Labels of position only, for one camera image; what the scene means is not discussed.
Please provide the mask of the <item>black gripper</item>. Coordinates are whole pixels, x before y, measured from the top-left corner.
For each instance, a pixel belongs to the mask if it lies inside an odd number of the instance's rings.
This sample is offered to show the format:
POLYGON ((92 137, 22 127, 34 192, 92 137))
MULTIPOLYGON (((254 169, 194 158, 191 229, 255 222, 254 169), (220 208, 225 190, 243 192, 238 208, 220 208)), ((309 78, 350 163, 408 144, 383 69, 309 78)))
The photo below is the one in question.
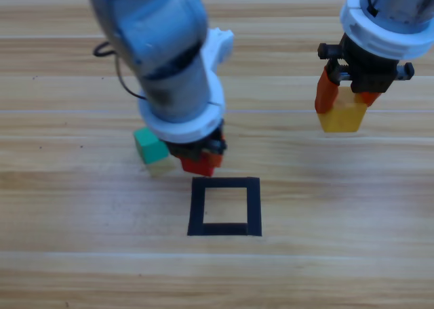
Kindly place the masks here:
POLYGON ((222 165, 223 154, 226 150, 226 140, 223 136, 224 119, 208 136, 195 142, 177 144, 168 142, 167 148, 174 157, 182 157, 198 161, 203 152, 208 167, 217 168, 222 165))
POLYGON ((400 65, 397 60, 372 54, 347 35, 342 36, 338 45, 321 43, 317 51, 320 59, 328 61, 317 84, 317 114, 332 109, 341 81, 350 81, 352 92, 360 93, 360 102, 371 107, 392 82, 407 81, 414 76, 411 62, 400 65))

